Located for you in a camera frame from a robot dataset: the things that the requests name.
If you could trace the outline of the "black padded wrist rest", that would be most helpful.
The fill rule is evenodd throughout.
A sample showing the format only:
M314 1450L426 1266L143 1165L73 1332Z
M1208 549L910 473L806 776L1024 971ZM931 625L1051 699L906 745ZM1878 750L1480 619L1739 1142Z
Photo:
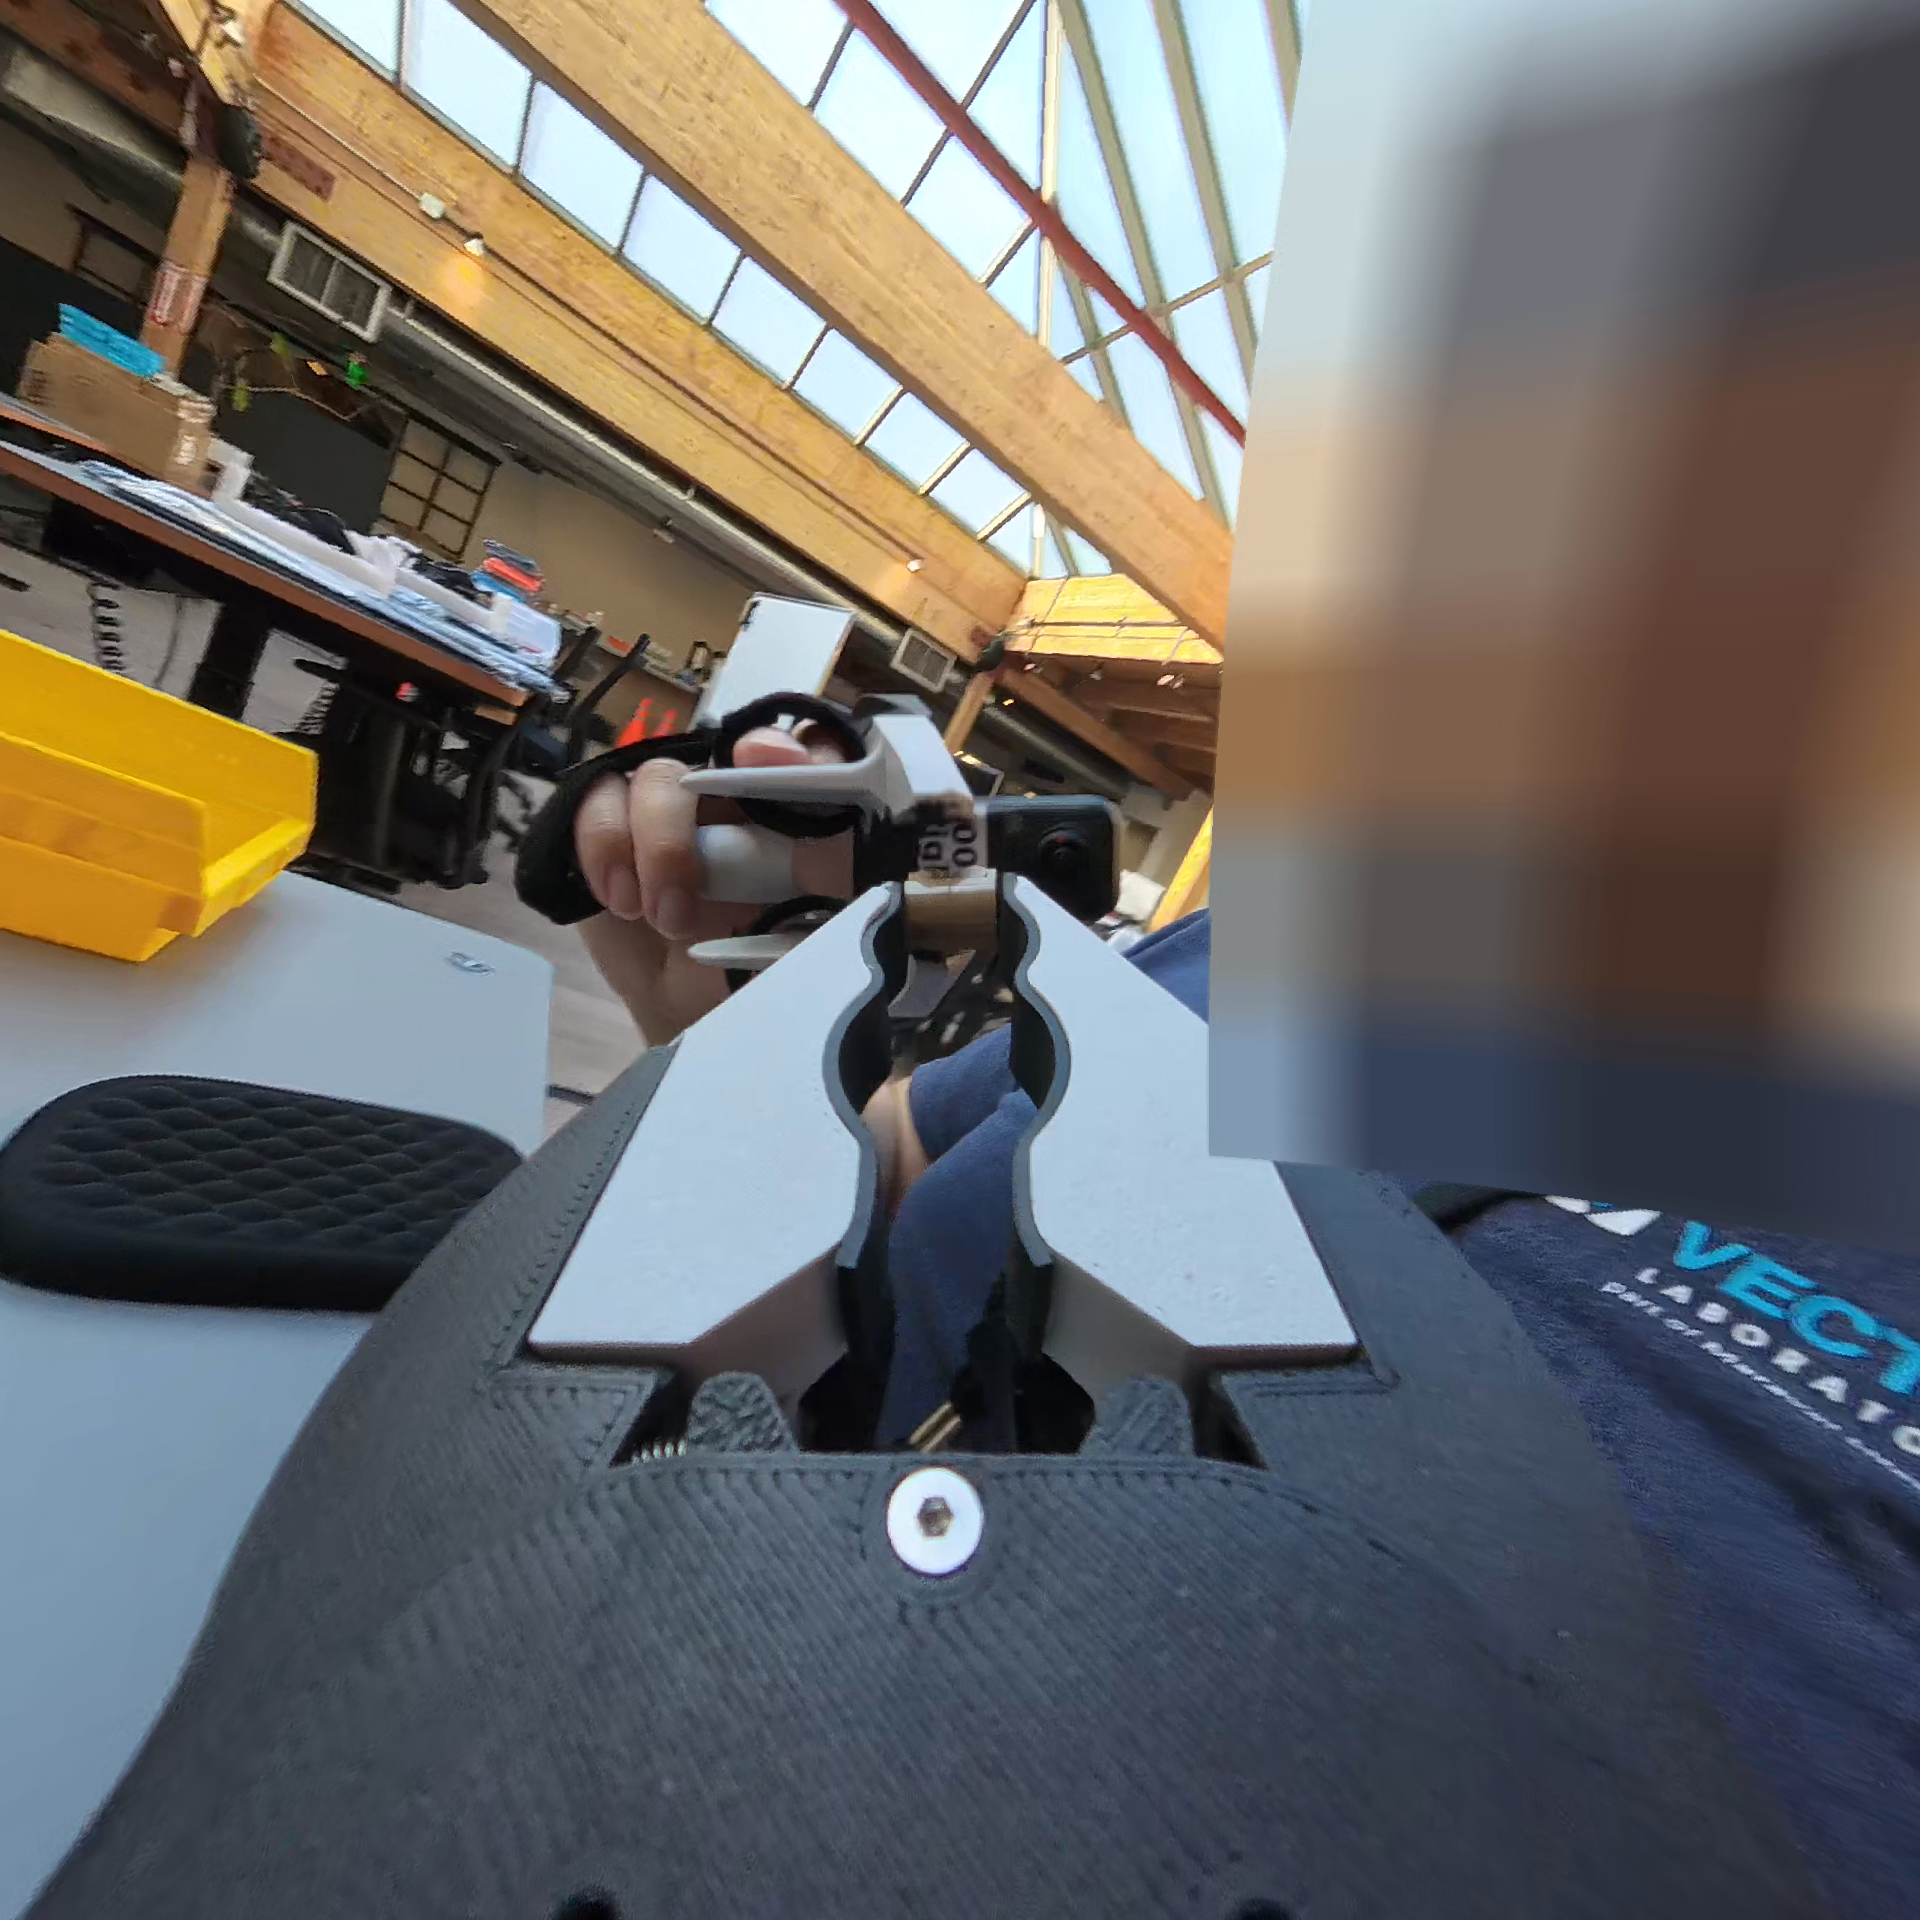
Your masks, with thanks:
M375 1312L519 1165L459 1120L104 1079L2 1141L2 1279L168 1310Z

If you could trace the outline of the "yellow plastic bin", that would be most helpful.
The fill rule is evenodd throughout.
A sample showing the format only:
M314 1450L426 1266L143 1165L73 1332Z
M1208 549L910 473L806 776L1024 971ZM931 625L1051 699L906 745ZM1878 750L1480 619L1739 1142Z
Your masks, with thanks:
M2 932L148 965L304 856L304 745L2 633Z

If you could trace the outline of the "black office chair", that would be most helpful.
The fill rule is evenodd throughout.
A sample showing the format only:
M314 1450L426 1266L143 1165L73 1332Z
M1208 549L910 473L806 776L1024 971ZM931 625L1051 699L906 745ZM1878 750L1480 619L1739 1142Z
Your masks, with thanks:
M613 652L596 625L573 625L556 660L557 693L539 711L513 723L505 734L504 774L557 779L591 750L613 742L613 724L601 715L613 687L635 668L643 652Z

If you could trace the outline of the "brown cardboard box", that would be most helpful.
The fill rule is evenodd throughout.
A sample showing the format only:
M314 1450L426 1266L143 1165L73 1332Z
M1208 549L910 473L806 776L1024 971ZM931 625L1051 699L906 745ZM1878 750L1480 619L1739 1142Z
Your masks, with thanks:
M187 492L206 492L213 402L168 375L143 379L81 344L45 338L25 351L15 395L107 448L107 457Z

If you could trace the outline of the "person's right forearm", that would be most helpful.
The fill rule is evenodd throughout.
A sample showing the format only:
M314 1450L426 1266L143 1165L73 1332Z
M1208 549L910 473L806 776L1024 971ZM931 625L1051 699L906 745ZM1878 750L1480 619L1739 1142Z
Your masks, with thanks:
M879 1206L896 1214L904 1195L921 1181L926 1154L910 1109L910 1076L892 1076L861 1107L861 1123L876 1142Z

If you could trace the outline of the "white rolling board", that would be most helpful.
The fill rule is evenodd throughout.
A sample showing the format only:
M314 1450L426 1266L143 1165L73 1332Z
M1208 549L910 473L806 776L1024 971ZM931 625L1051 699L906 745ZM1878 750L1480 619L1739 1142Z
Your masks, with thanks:
M844 606L755 594L731 642L708 663L689 728L714 728L776 693L821 695L851 630Z

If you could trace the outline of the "person in navy shirt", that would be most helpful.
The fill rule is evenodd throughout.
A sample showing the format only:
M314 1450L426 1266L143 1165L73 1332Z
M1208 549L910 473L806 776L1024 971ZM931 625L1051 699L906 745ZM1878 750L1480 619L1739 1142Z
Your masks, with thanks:
M886 1430L945 1401L1007 1219L1007 1157L1033 1120L1002 1031L910 1070L931 1189L892 1239L900 1300ZM1811 1376L1768 1391L1626 1300L1706 1307L1706 1228L1613 1239L1589 1206L1487 1201L1455 1228L1613 1464L1646 1559L1691 1637L1698 1686L1760 1770L1830 1918L1917 1918L1917 1455L1880 1424L1811 1417Z

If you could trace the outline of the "person's right hand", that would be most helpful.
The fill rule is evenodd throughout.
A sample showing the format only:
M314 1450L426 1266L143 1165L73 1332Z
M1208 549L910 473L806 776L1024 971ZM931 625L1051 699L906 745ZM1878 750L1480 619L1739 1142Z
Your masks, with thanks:
M742 938L761 914L708 898L696 840L738 809L691 794L683 776L670 759L647 760L596 779L573 815L573 867L596 902L579 932L647 1045L673 1041L723 1002L723 974L691 947Z

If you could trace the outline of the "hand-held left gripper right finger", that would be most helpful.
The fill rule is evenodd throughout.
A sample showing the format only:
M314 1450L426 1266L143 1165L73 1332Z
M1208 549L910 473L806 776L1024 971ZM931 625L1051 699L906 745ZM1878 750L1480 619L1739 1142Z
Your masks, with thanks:
M1012 1164L1002 1315L1089 1401L1133 1379L1347 1363L1358 1335L1270 1164L1212 1157L1208 1024L1029 880L1002 880Z

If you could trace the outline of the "long wooden work table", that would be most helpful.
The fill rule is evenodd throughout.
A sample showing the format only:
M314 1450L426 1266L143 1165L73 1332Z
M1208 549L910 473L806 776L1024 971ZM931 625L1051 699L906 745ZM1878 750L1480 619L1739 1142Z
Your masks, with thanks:
M217 576L270 602L285 630L300 625L322 630L322 651L371 651L394 660L397 673L424 684L450 684L483 703L524 710L560 695L556 677L534 668L505 647L447 615L426 615L420 602L375 594L340 568L297 554L290 544L249 533L207 500L155 482L104 461L65 461L25 445L2 445L2 473L100 519L128 536L159 544L178 563Z

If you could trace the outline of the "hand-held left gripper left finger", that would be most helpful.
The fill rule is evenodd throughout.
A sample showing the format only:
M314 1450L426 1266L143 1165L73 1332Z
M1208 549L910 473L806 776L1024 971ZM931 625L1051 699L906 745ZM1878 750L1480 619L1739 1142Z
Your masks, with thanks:
M670 1051L530 1349L689 1384L750 1373L781 1401L831 1366L880 1373L879 1151L896 885L857 896Z

